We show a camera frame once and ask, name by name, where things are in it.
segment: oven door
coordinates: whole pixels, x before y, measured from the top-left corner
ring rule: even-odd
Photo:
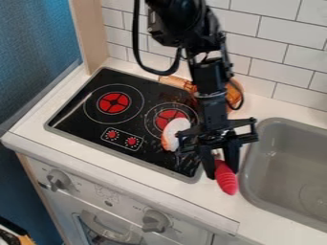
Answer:
[[[145,233],[142,226],[107,210],[92,205],[69,193],[50,191],[43,185],[50,206],[62,227],[70,245],[189,245],[189,239],[197,245],[210,245],[212,235],[192,234],[185,244],[177,235],[166,237],[158,233]]]

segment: stainless steel basin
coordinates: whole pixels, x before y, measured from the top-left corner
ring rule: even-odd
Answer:
[[[327,232],[327,130],[286,119],[258,125],[240,190],[254,206]]]

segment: control panel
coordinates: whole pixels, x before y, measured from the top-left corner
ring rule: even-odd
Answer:
[[[103,132],[101,139],[110,144],[117,145],[132,151],[139,150],[143,143],[143,138],[113,127],[108,127]]]
[[[106,210],[140,227],[144,237],[160,234],[181,245],[207,245],[212,234],[169,213],[149,207],[126,193],[75,176],[36,160],[30,160],[33,173],[41,187],[65,192],[72,197]]]

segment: red burner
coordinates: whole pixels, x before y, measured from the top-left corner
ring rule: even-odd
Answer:
[[[118,114],[125,111],[130,104],[130,99],[123,93],[109,93],[98,101],[100,111],[107,114]]]
[[[187,115],[180,111],[175,109],[169,109],[165,110],[158,114],[156,118],[156,125],[159,129],[164,130],[164,128],[174,119],[177,118],[187,118]]]

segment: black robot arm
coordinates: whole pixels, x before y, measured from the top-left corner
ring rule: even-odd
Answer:
[[[157,71],[142,64],[139,54],[140,0],[135,0],[133,51],[136,60],[147,72],[168,76],[178,70],[182,50],[185,50],[192,83],[197,86],[194,96],[197,99],[200,124],[177,134],[180,141],[179,152],[181,154],[197,152],[207,177],[214,179],[215,164],[211,151],[222,148],[226,163],[234,173],[237,173],[240,147],[242,144],[258,140],[254,127],[256,119],[233,121],[228,119],[225,87],[228,82],[233,86],[235,84],[230,80],[233,77],[232,64],[229,62],[226,36],[220,28],[217,17],[205,0],[145,0],[145,2],[149,6],[148,31],[162,45],[176,47],[177,52],[173,65],[167,71]],[[220,55],[207,58],[210,52],[219,52]],[[199,54],[205,54],[201,61],[196,57]],[[241,126],[249,126],[250,132],[237,135],[234,129]],[[192,141],[188,142],[192,144],[185,144],[185,138],[191,138]]]

